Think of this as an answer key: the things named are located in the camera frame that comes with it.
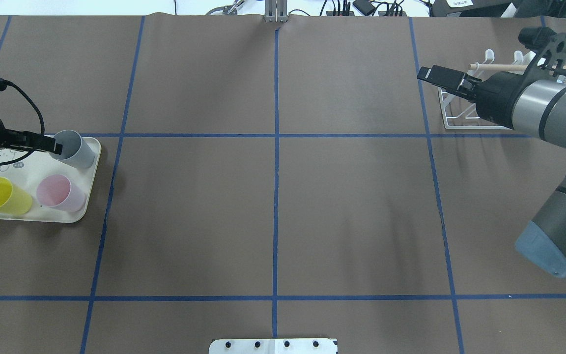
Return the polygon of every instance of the metal bracket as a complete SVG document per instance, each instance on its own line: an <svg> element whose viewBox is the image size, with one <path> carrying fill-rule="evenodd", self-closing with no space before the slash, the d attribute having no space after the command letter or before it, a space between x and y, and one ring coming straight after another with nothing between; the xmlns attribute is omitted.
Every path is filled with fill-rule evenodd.
<svg viewBox="0 0 566 354"><path fill-rule="evenodd" d="M237 9L232 9L232 8L233 8L232 5L224 6L224 14L226 14L226 15L236 15Z"/></svg>
<svg viewBox="0 0 566 354"><path fill-rule="evenodd" d="M265 22L287 22L287 0L265 0Z"/></svg>

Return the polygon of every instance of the cable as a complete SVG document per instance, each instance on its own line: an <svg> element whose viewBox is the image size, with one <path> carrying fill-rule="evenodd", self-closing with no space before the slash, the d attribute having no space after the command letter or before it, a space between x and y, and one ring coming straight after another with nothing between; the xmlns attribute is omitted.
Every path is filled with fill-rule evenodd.
<svg viewBox="0 0 566 354"><path fill-rule="evenodd" d="M431 5L433 5L433 4L431 3L431 1L429 1L429 0L427 0L427 1L425 1L425 0L417 0L417 1L418 1L418 2L422 2L422 3L423 3L425 6L427 6L429 9L431 9Z"/></svg>
<svg viewBox="0 0 566 354"><path fill-rule="evenodd" d="M396 15L396 16L403 16L403 6L401 6L401 4L402 4L404 1L405 1L405 0L401 0L401 2L399 2L399 3L397 4L397 8L396 8L395 11L398 12L399 14L397 14L397 13L395 12L395 15Z"/></svg>
<svg viewBox="0 0 566 354"><path fill-rule="evenodd" d="M14 88L15 90L17 90L22 96L23 98L25 98L25 100L29 103L30 106L32 106L32 108L34 108L34 111L36 112L36 114L38 115L38 121L41 124L41 136L45 136L45 121L43 120L43 115L41 114L41 111L38 109L38 107L34 104L34 102L32 101L31 98L29 98L29 96L23 92L23 90L18 87L17 85L15 85L14 83L12 83L11 81L8 80L4 80L3 83L5 83L7 86ZM30 155L32 155L32 153L36 151L35 149L32 149L30 151L28 151L25 155L23 155L22 157L19 157L18 159L14 159L14 160L10 160L10 161L6 161L3 163L0 163L0 166L6 166L8 164L14 164L14 163L18 163L21 160L26 159L27 157L29 157Z"/></svg>
<svg viewBox="0 0 566 354"><path fill-rule="evenodd" d="M323 7L320 9L320 14L319 14L319 16L322 16L322 12L324 11L324 7L326 6L326 2L328 2L328 0L324 0L324 2L323 2Z"/></svg>
<svg viewBox="0 0 566 354"><path fill-rule="evenodd" d="M292 11L289 11L288 14L291 14L291 13L293 13L294 11L301 11L301 13L304 13L304 14L306 14L307 16L311 17L310 14L306 13L305 11L303 11L303 10L301 10L301 9L293 9Z"/></svg>
<svg viewBox="0 0 566 354"><path fill-rule="evenodd" d="M375 14L379 14L379 11L378 11L378 10L379 10L379 7L380 7L381 5L383 5L383 4L386 4L386 14L388 14L388 11L389 11L389 9L390 9L390 4L389 4L388 2L385 2L385 1L381 1L381 2L379 2L379 1L371 1L371 2L372 2L372 3L375 3L375 4L379 4L379 5L377 5L377 7L375 7L375 11L372 12L372 15L373 15L373 16L375 16Z"/></svg>

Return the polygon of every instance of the power strip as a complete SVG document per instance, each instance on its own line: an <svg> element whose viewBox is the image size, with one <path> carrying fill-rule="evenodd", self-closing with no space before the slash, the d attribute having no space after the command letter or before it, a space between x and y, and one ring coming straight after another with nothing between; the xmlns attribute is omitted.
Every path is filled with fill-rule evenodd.
<svg viewBox="0 0 566 354"><path fill-rule="evenodd" d="M380 11L380 12L379 12L379 16L386 17L386 12L387 12L387 11ZM405 13L405 11L403 11L403 16L402 16L402 17L407 17L407 14Z"/></svg>
<svg viewBox="0 0 566 354"><path fill-rule="evenodd" d="M326 11L326 15L327 16L333 16L333 11ZM351 11L350 13L348 13L349 16L355 16L355 14L353 13L353 11Z"/></svg>

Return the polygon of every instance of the blue tape line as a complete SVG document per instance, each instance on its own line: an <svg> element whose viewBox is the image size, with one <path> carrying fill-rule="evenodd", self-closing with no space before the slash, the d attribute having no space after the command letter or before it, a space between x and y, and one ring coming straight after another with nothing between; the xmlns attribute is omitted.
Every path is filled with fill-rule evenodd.
<svg viewBox="0 0 566 354"><path fill-rule="evenodd" d="M522 300L522 299L539 299L539 298L557 298L566 299L566 294L463 294L456 295L458 300Z"/></svg>
<svg viewBox="0 0 566 354"><path fill-rule="evenodd" d="M420 69L418 62L418 50L416 49L416 38L414 34L414 22L409 18L409 33L412 38L412 50L414 54L414 64L416 73ZM442 227L442 238L445 244L445 263L447 265L447 277L449 278L449 289L452 296L453 305L453 319L455 322L455 331L458 338L458 349L460 354L464 354L464 343L462 340L462 325L460 324L460 313L458 312L458 302L455 298L455 286L453 283L453 268L451 265L451 256L449 254L449 242L447 241L447 228L445 227L445 216L442 209L442 200L440 199L440 188L438 186L438 174L436 173L436 161L434 160L433 147L431 145L431 133L429 132L429 120L427 119L427 107L425 105L425 97L423 95L423 84L420 80L418 82L418 94L421 99L421 108L423 111L423 121L425 124L425 133L427 134L427 152L429 153L429 162L431 163L431 176L434 181L434 191L436 193L436 206L438 207L438 214L440 216L440 224Z"/></svg>
<svg viewBox="0 0 566 354"><path fill-rule="evenodd" d="M432 138L531 138L525 134L429 134Z"/></svg>
<svg viewBox="0 0 566 354"><path fill-rule="evenodd" d="M279 30L274 31L274 226L272 230L272 338L278 336L279 295Z"/></svg>
<svg viewBox="0 0 566 354"><path fill-rule="evenodd" d="M175 302L213 302L213 301L272 301L270 295L221 295L221 296L95 296L95 301L175 301Z"/></svg>
<svg viewBox="0 0 566 354"><path fill-rule="evenodd" d="M280 134L281 138L425 138L426 134Z"/></svg>
<svg viewBox="0 0 566 354"><path fill-rule="evenodd" d="M261 133L80 133L83 137L124 137L124 138L276 138L276 134ZM442 134L348 134L348 133L292 133L278 134L279 138L530 138L525 134L469 134L469 133L442 133Z"/></svg>
<svg viewBox="0 0 566 354"><path fill-rule="evenodd" d="M125 133L126 138L274 138L275 134Z"/></svg>
<svg viewBox="0 0 566 354"><path fill-rule="evenodd" d="M0 295L0 301L89 301L91 296ZM272 301L271 295L108 295L95 296L94 302L222 302ZM278 301L425 301L425 300L566 300L566 294L458 294L451 295L278 295Z"/></svg>
<svg viewBox="0 0 566 354"><path fill-rule="evenodd" d="M0 51L1 51L1 47L4 45L4 39L6 39L7 30L10 27L10 22L12 22L12 16L8 16L8 19L6 21L6 26L4 27L4 31L1 33Z"/></svg>
<svg viewBox="0 0 566 354"><path fill-rule="evenodd" d="M451 300L451 295L280 295L280 301Z"/></svg>
<svg viewBox="0 0 566 354"><path fill-rule="evenodd" d="M99 247L97 249L97 259L95 262L95 271L93 273L93 282L90 289L90 300L88 301L87 317L85 321L85 330L83 331L83 340L80 345L80 354L86 351L86 343L88 339L88 330L90 328L90 320L93 314L93 305L95 294L97 291L97 279L99 278L99 268L102 264L102 255L104 253L104 242L106 241L106 230L108 228L108 215L111 211L113 204L114 182L117 175L117 167L119 166L119 159L121 157L121 147L123 145L123 134L126 131L126 123L128 122L128 108L130 106L130 97L132 95L132 86L135 82L135 73L137 72L137 61L139 60L139 49L141 47L141 37L143 36L143 25L145 23L145 16L141 16L141 23L139 24L139 36L137 37L137 47L135 48L135 58L132 63L132 72L130 73L130 83L128 85L128 94L126 96L126 104L124 106L124 115L121 121L121 136L119 137L119 144L117 144L117 152L115 155L115 164L113 165L113 175L111 177L111 185L108 192L108 201L106 202L106 211L104 212L104 224L102 226L102 235L99 240Z"/></svg>
<svg viewBox="0 0 566 354"><path fill-rule="evenodd" d="M0 301L88 301L90 296L0 295Z"/></svg>

